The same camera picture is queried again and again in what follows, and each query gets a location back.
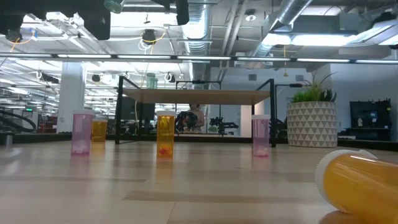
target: geometric patterned planter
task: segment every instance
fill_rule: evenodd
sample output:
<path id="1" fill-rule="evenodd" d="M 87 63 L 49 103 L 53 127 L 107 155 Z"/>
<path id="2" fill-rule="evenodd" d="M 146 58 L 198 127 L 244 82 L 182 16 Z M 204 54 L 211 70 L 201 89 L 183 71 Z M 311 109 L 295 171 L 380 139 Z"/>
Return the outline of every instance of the geometric patterned planter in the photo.
<path id="1" fill-rule="evenodd" d="M 335 103 L 291 103 L 287 111 L 287 139 L 291 146 L 336 147 Z"/>

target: exposed ductwork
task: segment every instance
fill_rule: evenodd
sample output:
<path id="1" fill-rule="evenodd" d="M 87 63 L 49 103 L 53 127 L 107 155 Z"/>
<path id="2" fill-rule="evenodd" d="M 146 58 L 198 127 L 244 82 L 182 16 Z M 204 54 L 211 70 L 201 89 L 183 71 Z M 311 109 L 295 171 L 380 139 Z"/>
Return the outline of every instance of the exposed ductwork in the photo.
<path id="1" fill-rule="evenodd" d="M 276 15 L 267 16 L 264 24 L 264 27 L 266 28 L 264 32 L 264 38 L 266 37 L 266 35 L 268 35 L 269 32 L 275 29 L 291 25 L 311 2 L 312 0 L 283 0 L 280 10 L 276 12 Z M 257 48 L 251 53 L 251 56 L 265 57 L 272 48 L 273 45 L 260 43 Z"/>
<path id="2" fill-rule="evenodd" d="M 206 39 L 209 28 L 209 7 L 202 4 L 189 5 L 189 23 L 182 27 L 185 39 Z M 209 44 L 206 42 L 186 42 L 185 50 L 189 55 L 208 55 Z M 206 72 L 208 63 L 190 63 L 191 80 L 208 81 L 210 74 Z"/>

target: ceiling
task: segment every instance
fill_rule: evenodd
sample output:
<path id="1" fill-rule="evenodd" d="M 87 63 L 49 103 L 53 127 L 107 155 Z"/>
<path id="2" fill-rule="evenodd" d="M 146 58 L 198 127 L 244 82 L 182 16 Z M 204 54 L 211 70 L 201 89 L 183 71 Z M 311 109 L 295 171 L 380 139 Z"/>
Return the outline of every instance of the ceiling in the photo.
<path id="1" fill-rule="evenodd" d="M 129 4 L 150 3 L 150 1 L 128 1 Z M 231 5 L 233 0 L 208 1 L 210 7 L 210 36 L 207 41 L 210 43 L 210 55 L 221 55 L 224 35 L 227 31 L 227 24 L 230 19 Z M 349 14 L 358 14 L 372 11 L 380 7 L 394 4 L 395 0 L 314 0 L 307 7 L 302 15 L 316 16 L 336 16 L 342 11 Z M 250 52 L 254 50 L 263 40 L 263 25 L 267 15 L 279 10 L 280 0 L 250 0 L 246 9 L 255 9 L 254 21 L 242 20 L 237 39 L 232 46 L 232 54 L 236 52 Z M 23 35 L 22 43 L 14 45 L 6 38 L 0 37 L 0 52 L 20 52 L 20 53 L 70 53 L 70 54 L 156 54 L 156 55 L 183 55 L 186 54 L 183 30 L 177 25 L 175 14 L 165 13 L 146 13 L 146 12 L 122 12 L 121 14 L 111 15 L 111 38 L 105 41 L 96 40 L 85 28 L 84 21 L 77 14 L 74 18 L 66 18 L 59 12 L 47 14 L 47 20 L 38 20 L 32 14 L 26 15 L 21 29 Z M 146 47 L 142 44 L 141 35 L 145 29 L 154 29 L 157 38 L 161 38 L 153 47 Z M 323 57 L 323 58 L 383 58 L 389 53 L 386 46 L 376 46 L 373 49 L 364 47 L 314 47 L 300 45 L 286 45 L 285 47 L 275 46 L 271 53 L 274 57 Z M 45 83 L 40 80 L 40 71 L 54 78 L 61 80 L 62 62 L 38 61 L 38 60 L 14 60 L 10 58 L 0 58 L 0 86 L 27 85 L 21 88 L 29 94 L 11 92 L 9 88 L 2 88 L 2 99 L 0 103 L 8 106 L 26 105 L 29 101 L 40 101 L 43 105 L 50 102 L 51 108 L 42 106 L 43 113 L 57 112 L 57 98 L 59 86 Z M 164 75 L 171 73 L 176 80 L 190 80 L 189 63 L 143 63 L 143 62 L 86 62 L 87 88 L 86 107 L 97 109 L 103 114 L 112 116 L 114 114 L 115 103 L 110 102 L 107 110 L 93 106 L 91 96 L 104 96 L 97 98 L 96 101 L 104 103 L 109 98 L 116 97 L 113 89 L 100 89 L 101 86 L 116 86 L 118 75 L 127 75 L 130 80 L 138 85 L 145 86 L 144 76 L 148 72 L 155 73 L 159 79 L 159 88 L 175 88 L 174 83 L 165 81 Z M 226 73 L 225 82 L 231 85 L 239 85 L 242 79 L 237 74 L 250 73 L 243 68 L 229 68 Z M 313 70 L 316 66 L 310 63 L 277 63 L 275 62 L 269 71 L 284 73 L 284 68 L 298 69 L 291 70 L 296 74 L 305 73 L 305 69 Z M 93 82 L 92 76 L 100 75 L 100 82 Z M 212 70 L 211 78 L 216 79 L 218 72 Z"/>

